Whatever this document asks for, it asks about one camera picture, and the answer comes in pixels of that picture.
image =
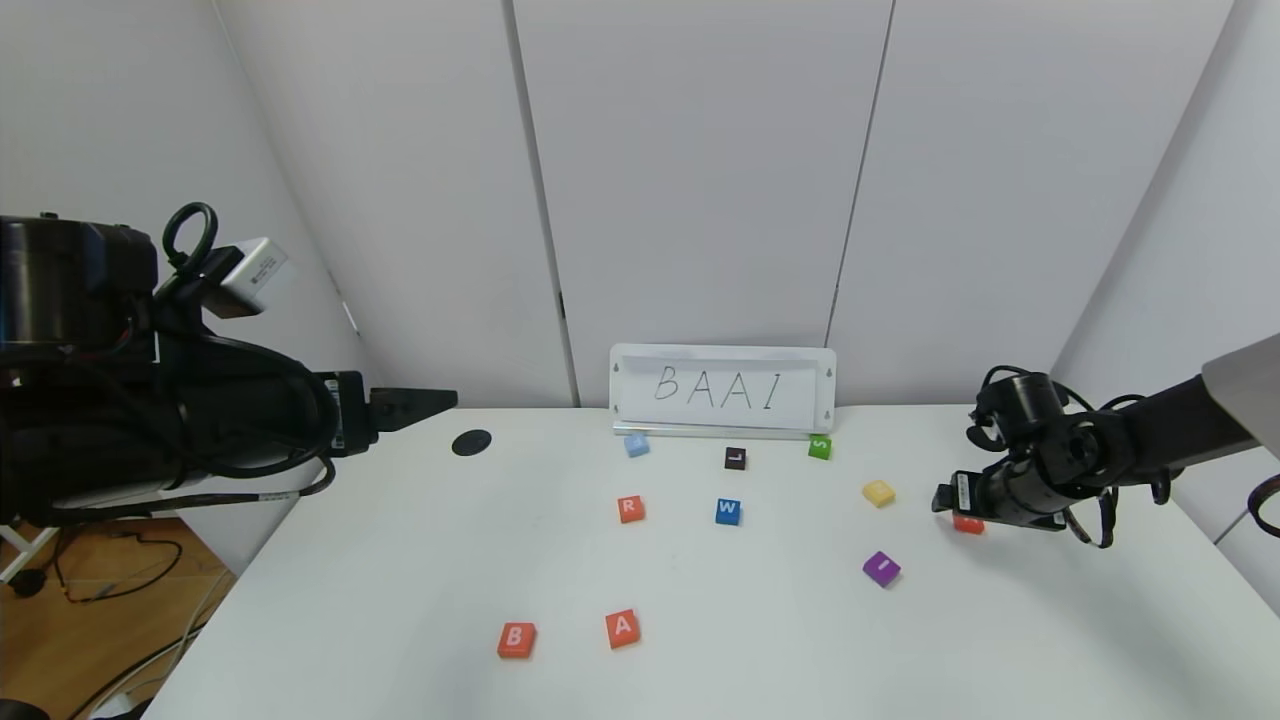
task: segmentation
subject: white sign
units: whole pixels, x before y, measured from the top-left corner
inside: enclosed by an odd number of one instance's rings
[[[609,361],[618,432],[801,437],[832,427],[827,348],[616,345]],[[722,432],[744,428],[762,432]]]

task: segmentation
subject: white wall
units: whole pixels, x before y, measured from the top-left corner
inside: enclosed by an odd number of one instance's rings
[[[219,8],[388,382],[571,405],[503,4]]]
[[[890,0],[516,0],[584,405],[618,342],[826,342]]]
[[[1277,37],[1280,1],[1236,0],[1142,209],[1057,363],[1059,379],[1096,398],[1156,392],[1280,331]],[[1277,470],[1254,450],[1192,468],[1174,483],[1174,498],[1216,538]],[[1280,541],[1245,519],[1220,547],[1280,609]]]
[[[901,0],[829,347],[837,400],[972,402],[1048,368],[1230,0]]]
[[[278,306],[257,318],[211,319],[215,332],[316,370],[375,377],[209,0],[0,3],[0,213],[125,223],[159,243],[164,223],[192,200],[218,211],[221,242],[269,236],[301,270]],[[296,488],[315,473],[305,466],[253,487]],[[200,491],[244,482],[210,480]],[[183,516],[239,571],[287,510],[270,503]]]

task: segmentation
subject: black cord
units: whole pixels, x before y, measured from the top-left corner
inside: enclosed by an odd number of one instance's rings
[[[205,229],[200,233],[200,241],[196,242],[196,249],[191,251],[191,255],[178,251],[175,243],[178,241],[178,231],[182,225],[195,218],[196,215],[205,217]],[[178,209],[177,213],[169,218],[169,222],[164,227],[164,234],[160,237],[160,247],[164,250],[165,259],[169,260],[169,265],[174,268],[173,277],[165,281],[160,290],[156,291],[155,302],[157,306],[166,305],[169,297],[178,291],[182,284],[200,273],[200,266],[209,258],[209,252],[214,249],[214,238],[218,236],[218,213],[204,202],[188,202]]]
[[[982,378],[982,387],[989,386],[992,378],[996,377],[996,373],[1018,373],[1019,375],[1028,375],[1030,374],[1030,370],[1019,368],[1018,365],[996,365],[995,368],[987,370],[987,377]]]
[[[1102,491],[1098,496],[1098,511],[1102,516],[1102,534],[1098,537],[1097,547],[1098,550],[1106,550],[1115,543],[1115,528],[1116,528],[1116,507],[1120,506],[1120,488],[1112,486]],[[1068,507],[1062,510],[1062,519],[1066,521],[1066,527],[1071,529],[1071,534],[1084,544],[1094,544],[1093,538],[1089,537],[1088,530],[1080,525],[1080,521],[1075,519],[1075,514]]]
[[[1108,400],[1107,404],[1102,406],[1102,409],[1115,410],[1116,405],[1121,405],[1125,402],[1137,402],[1139,400],[1146,400],[1146,397],[1147,397],[1146,395],[1135,395],[1135,393],[1121,395],[1120,397],[1114,397]]]
[[[79,705],[79,707],[77,707],[76,710],[73,710],[72,714],[67,716],[67,720],[76,720],[77,717],[79,717],[81,712],[84,712],[86,710],[88,710],[88,707],[93,703],[95,700],[97,700],[97,697],[100,694],[105,693],[109,688],[111,688],[113,685],[115,685],[115,683],[119,683],[122,678],[124,678],[129,673],[137,670],[138,667],[142,667],[147,662],[151,662],[156,657],[160,657],[161,655],[169,652],[170,650],[173,650],[174,647],[177,647],[178,643],[183,642],[184,639],[200,634],[200,630],[202,630],[205,628],[205,625],[207,625],[207,623],[201,623],[200,625],[196,625],[186,635],[178,637],[177,639],[174,639],[169,644],[166,644],[166,646],[161,647],[161,648],[157,648],[157,650],[150,652],[148,655],[146,655],[145,657],[142,657],[141,660],[138,660],[137,662],[134,662],[133,665],[129,665],[124,670],[120,670],[114,678],[111,678],[110,680],[108,680],[106,683],[104,683],[101,688],[99,688],[97,691],[95,691],[93,694],[88,696],[88,698],[86,698],[84,702],[82,702]]]
[[[257,468],[238,468],[234,465],[227,465],[224,462],[218,462],[207,457],[202,457],[196,452],[191,451],[186,445],[168,437],[163,430],[156,428],[151,419],[147,416],[146,410],[138,405],[136,400],[120,386],[120,383],[92,364],[92,359],[86,359],[78,354],[64,354],[56,348],[33,348],[32,351],[19,350],[13,354],[13,357],[5,357],[5,366],[18,368],[27,365],[65,365],[68,368],[74,368],[92,379],[97,387],[104,391],[109,397],[115,400],[120,407],[123,407],[129,415],[133,416],[138,428],[146,434],[148,434],[154,441],[161,443],[166,450],[170,450],[174,455],[184,460],[193,468],[205,470],[211,475],[220,475],[224,478],[233,479],[253,479],[264,478],[266,475],[274,475],[283,473],[285,470],[292,470],[312,457],[317,457],[329,450],[333,436],[338,432],[338,405],[333,400],[333,395],[329,393],[329,388],[325,387],[324,382],[315,375],[306,365],[275,352],[274,350],[268,350],[265,347],[252,345],[248,342],[242,342],[238,340],[216,337],[216,336],[172,336],[183,342],[191,342],[196,345],[210,345],[220,347],[230,347],[237,350],[243,350],[252,352],[259,357],[262,357],[270,363],[274,363],[280,368],[283,375],[293,375],[301,379],[307,388],[311,391],[312,398],[315,400],[316,411],[319,415],[319,421],[316,423],[315,430],[307,439],[306,447],[297,455],[292,455],[278,462],[270,465],[261,465]]]
[[[1248,509],[1249,515],[1253,515],[1253,521],[1263,533],[1280,538],[1280,528],[1262,519],[1262,505],[1276,493],[1280,493],[1280,475],[1275,475],[1253,488],[1253,492],[1249,493]]]
[[[100,520],[114,520],[125,516],[150,515],[151,512],[161,512],[165,510],[184,510],[188,507],[212,507],[216,505],[241,505],[244,502],[266,502],[271,500],[292,500],[297,497],[308,497],[332,486],[334,478],[338,477],[338,469],[334,468],[333,460],[330,460],[328,456],[321,455],[320,464],[324,465],[325,470],[324,477],[298,491],[261,492],[261,493],[220,492],[220,493],[188,495],[182,497],[170,497],[165,500],[152,500],[148,502],[134,502],[132,505],[113,505],[110,507],[54,510],[52,518],[59,523],[95,523]]]
[[[161,570],[156,577],[148,579],[147,582],[142,583],[141,585],[138,585],[136,588],[129,588],[127,591],[122,591],[122,592],[116,592],[116,593],[108,592],[105,594],[96,594],[96,596],[92,596],[92,597],[78,597],[77,598],[77,597],[72,597],[70,589],[67,587],[67,580],[63,578],[63,568],[61,568],[61,562],[60,562],[63,552],[65,552],[67,548],[70,547],[72,542],[74,542],[76,538],[79,537],[79,534],[77,533],[76,536],[72,536],[69,539],[67,539],[65,543],[63,543],[63,539],[67,538],[69,534],[70,533],[68,533],[67,530],[60,532],[60,533],[58,533],[58,539],[54,542],[54,574],[58,577],[58,587],[61,588],[63,597],[67,598],[67,602],[70,602],[73,605],[88,605],[91,602],[100,602],[100,601],[104,601],[104,600],[114,600],[116,597],[124,597],[124,596],[133,594],[136,592],[145,591],[146,588],[150,588],[151,585],[159,583],[161,578],[164,578],[170,571],[173,571],[173,569],[178,566],[178,561],[182,560],[182,551],[183,551],[183,548],[182,548],[182,543],[179,543],[179,542],[165,541],[165,539],[148,541],[148,539],[146,539],[146,538],[142,537],[142,533],[119,533],[119,534],[113,536],[113,537],[116,537],[116,538],[133,538],[133,541],[137,542],[138,544],[168,544],[168,546],[172,546],[174,548],[173,559],[169,561],[169,565],[165,566],[165,569]]]
[[[1030,370],[1028,370],[1025,368],[1019,368],[1018,365],[996,365],[995,368],[987,370],[987,375],[982,378],[982,387],[989,386],[991,380],[996,377],[996,373],[1016,373],[1019,375],[1029,375]],[[1066,387],[1065,384],[1062,384],[1062,383],[1060,383],[1057,380],[1052,380],[1052,382],[1053,382],[1053,387],[1057,388],[1059,392],[1061,392],[1062,395],[1065,395],[1065,396],[1070,397],[1071,400],[1074,400],[1076,402],[1076,405],[1079,405],[1080,407],[1084,407],[1089,413],[1094,411],[1093,406],[1089,405],[1089,401],[1084,400],[1083,397],[1080,397],[1080,393],[1075,392],[1074,389]]]

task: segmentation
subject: black circle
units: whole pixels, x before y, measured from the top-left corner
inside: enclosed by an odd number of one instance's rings
[[[453,454],[470,457],[484,452],[490,442],[493,442],[493,436],[489,434],[489,430],[467,430],[453,438]]]
[[[47,579],[49,577],[45,575],[44,570],[19,570],[9,580],[9,587],[13,588],[13,593],[18,597],[31,597],[44,589],[45,580]]]

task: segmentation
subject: blue letter block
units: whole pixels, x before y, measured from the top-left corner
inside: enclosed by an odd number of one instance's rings
[[[631,433],[622,438],[622,445],[627,448],[627,455],[635,457],[637,455],[644,455],[649,452],[649,438],[644,433]]]
[[[716,521],[721,525],[736,525],[742,521],[742,502],[719,498],[716,501]]]

